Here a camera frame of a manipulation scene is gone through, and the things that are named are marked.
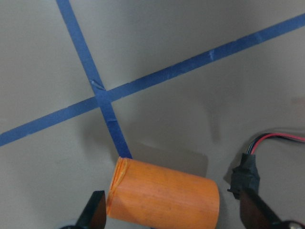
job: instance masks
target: orange block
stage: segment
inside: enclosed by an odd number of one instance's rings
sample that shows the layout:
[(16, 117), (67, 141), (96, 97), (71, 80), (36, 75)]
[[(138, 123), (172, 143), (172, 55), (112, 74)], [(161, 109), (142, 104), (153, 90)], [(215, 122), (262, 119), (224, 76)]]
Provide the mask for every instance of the orange block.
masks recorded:
[(157, 229), (214, 229), (219, 192), (214, 181), (119, 158), (107, 215)]

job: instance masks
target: wire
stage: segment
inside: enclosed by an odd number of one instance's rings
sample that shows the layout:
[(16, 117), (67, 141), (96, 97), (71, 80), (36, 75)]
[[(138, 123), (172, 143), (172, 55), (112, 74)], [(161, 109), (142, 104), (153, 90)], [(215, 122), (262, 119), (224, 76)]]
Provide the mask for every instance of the wire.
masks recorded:
[(249, 147), (247, 149), (247, 154), (251, 154), (251, 155), (254, 154), (256, 148), (262, 141), (264, 141), (267, 138), (274, 138), (274, 137), (283, 138), (283, 139), (287, 139), (287, 140), (295, 141), (295, 142), (305, 143), (305, 137), (299, 137), (299, 136), (284, 134), (284, 133), (265, 133), (265, 134), (259, 135), (252, 141), (252, 143), (249, 145)]

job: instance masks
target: table surface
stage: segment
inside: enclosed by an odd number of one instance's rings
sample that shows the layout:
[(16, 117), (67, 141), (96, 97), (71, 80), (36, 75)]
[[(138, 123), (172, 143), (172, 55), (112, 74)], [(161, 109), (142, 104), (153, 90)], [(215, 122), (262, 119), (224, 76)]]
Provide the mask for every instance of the table surface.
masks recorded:
[[(302, 0), (71, 1), (106, 90), (305, 12)], [(94, 96), (56, 1), (0, 3), (0, 133)], [(242, 229), (231, 169), (256, 134), (305, 133), (305, 28), (112, 103), (133, 158), (213, 179), (218, 229)], [(260, 196), (304, 221), (305, 154), (266, 140)], [(2, 228), (56, 229), (108, 187), (117, 151), (100, 109), (0, 147)], [(108, 219), (106, 228), (140, 229)]]

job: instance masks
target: blue tape cross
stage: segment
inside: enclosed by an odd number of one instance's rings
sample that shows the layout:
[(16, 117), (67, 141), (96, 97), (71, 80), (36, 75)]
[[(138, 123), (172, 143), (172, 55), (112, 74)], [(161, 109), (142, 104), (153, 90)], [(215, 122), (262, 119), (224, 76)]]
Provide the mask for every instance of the blue tape cross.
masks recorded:
[(105, 87), (100, 79), (99, 73), (75, 18), (72, 7), (68, 0), (57, 0), (57, 4), (61, 11), (62, 18), (66, 23), (77, 54), (84, 67), (88, 80), (91, 84), (98, 106), (100, 107), (104, 116), (115, 147), (121, 157), (132, 158), (118, 120), (115, 117), (108, 92), (105, 90)]
[(0, 135), (0, 146), (100, 107), (118, 152), (125, 156), (131, 156), (117, 119), (115, 118), (111, 102), (305, 26), (305, 14), (301, 14), (269, 28), (242, 37), (234, 42), (221, 45), (173, 66), (106, 91), (69, 1), (57, 0), (57, 3), (74, 45), (78, 47), (77, 52), (91, 83), (95, 97), (2, 133)]

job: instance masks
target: black connector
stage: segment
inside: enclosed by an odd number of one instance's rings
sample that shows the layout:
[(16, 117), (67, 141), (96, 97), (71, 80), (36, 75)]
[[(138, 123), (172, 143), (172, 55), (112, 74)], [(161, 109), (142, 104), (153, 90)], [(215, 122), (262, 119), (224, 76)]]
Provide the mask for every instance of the black connector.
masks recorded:
[(239, 199), (243, 189), (251, 188), (258, 193), (260, 177), (255, 164), (255, 155), (243, 154), (240, 165), (233, 169), (231, 188), (235, 199)]

